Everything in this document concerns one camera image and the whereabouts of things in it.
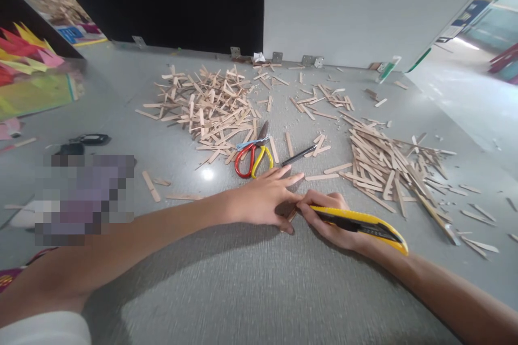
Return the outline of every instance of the sleeve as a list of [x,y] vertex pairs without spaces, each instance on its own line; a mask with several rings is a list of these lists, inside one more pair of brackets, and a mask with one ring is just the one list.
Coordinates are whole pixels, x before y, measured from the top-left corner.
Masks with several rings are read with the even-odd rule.
[[73,312],[34,315],[0,329],[2,345],[91,345],[85,319]]

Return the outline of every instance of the red and yellow scissors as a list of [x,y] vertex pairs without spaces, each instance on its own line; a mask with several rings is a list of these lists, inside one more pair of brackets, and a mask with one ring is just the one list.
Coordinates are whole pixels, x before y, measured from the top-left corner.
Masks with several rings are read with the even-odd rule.
[[[234,168],[236,169],[236,173],[241,178],[250,178],[250,176],[255,179],[255,171],[257,169],[257,166],[259,166],[259,163],[261,162],[264,154],[266,153],[268,156],[268,159],[270,160],[270,169],[274,167],[274,160],[271,157],[270,150],[268,147],[266,147],[264,144],[268,141],[268,121],[264,123],[263,127],[261,128],[261,131],[259,132],[258,139],[266,139],[257,143],[251,143],[247,145],[245,148],[243,148],[241,151],[237,153],[236,161],[234,163]],[[255,149],[261,147],[261,153],[259,154],[259,157],[257,160],[255,160]],[[245,155],[248,151],[250,151],[250,170],[246,174],[243,174],[239,171],[239,162],[241,160],[241,156]]]

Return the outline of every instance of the white wall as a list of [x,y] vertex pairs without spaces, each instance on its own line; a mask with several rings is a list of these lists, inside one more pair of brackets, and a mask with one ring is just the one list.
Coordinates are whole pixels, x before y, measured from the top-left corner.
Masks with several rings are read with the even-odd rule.
[[363,68],[397,54],[407,70],[469,1],[264,0],[264,54]]

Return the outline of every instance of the box cutter blade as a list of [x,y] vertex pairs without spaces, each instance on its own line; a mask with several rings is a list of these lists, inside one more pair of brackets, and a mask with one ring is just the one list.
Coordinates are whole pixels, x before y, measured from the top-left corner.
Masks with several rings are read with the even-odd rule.
[[405,239],[394,227],[378,217],[350,210],[324,208],[321,206],[311,206],[311,208],[322,221],[328,224],[336,225],[350,232],[370,234],[378,240],[393,246],[405,256],[408,255],[408,246]]

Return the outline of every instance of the hand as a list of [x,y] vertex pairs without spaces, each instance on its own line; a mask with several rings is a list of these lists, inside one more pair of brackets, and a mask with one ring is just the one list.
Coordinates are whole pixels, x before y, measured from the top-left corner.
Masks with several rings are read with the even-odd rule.
[[293,226],[285,217],[275,214],[275,208],[285,202],[296,203],[302,200],[302,196],[292,193],[288,186],[300,181],[304,173],[282,179],[291,169],[291,165],[283,168],[273,168],[261,174],[253,181],[240,188],[231,190],[234,222],[249,224],[276,225],[286,233],[293,234]]
[[325,195],[318,191],[308,190],[302,201],[297,203],[297,207],[301,210],[309,225],[313,226],[322,237],[341,248],[355,251],[362,241],[369,238],[365,234],[349,232],[340,229],[336,225],[323,222],[309,205],[350,210],[341,194],[331,193]]

